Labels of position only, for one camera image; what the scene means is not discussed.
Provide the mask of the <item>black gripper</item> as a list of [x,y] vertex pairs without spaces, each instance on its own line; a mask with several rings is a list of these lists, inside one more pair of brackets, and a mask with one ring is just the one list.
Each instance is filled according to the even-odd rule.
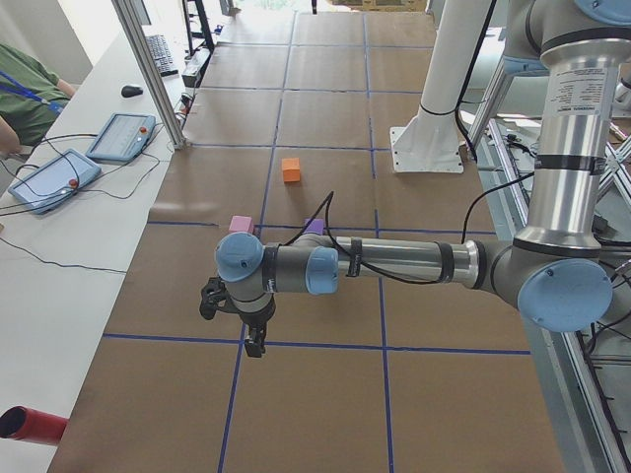
[[273,308],[264,308],[257,312],[242,312],[240,318],[247,326],[245,350],[249,357],[262,357],[265,353],[264,341],[267,322],[273,317]]

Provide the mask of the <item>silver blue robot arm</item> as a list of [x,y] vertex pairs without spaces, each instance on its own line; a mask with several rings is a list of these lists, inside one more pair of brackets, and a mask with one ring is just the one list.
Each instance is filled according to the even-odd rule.
[[234,313],[246,352],[265,351],[278,293],[332,294],[341,276],[412,285],[459,283],[498,296],[536,325],[574,332],[600,320],[614,289],[593,233],[617,70],[630,58],[626,1],[515,1],[506,54],[549,73],[526,225],[511,242],[459,244],[316,235],[284,243],[249,233],[223,237],[200,313]]

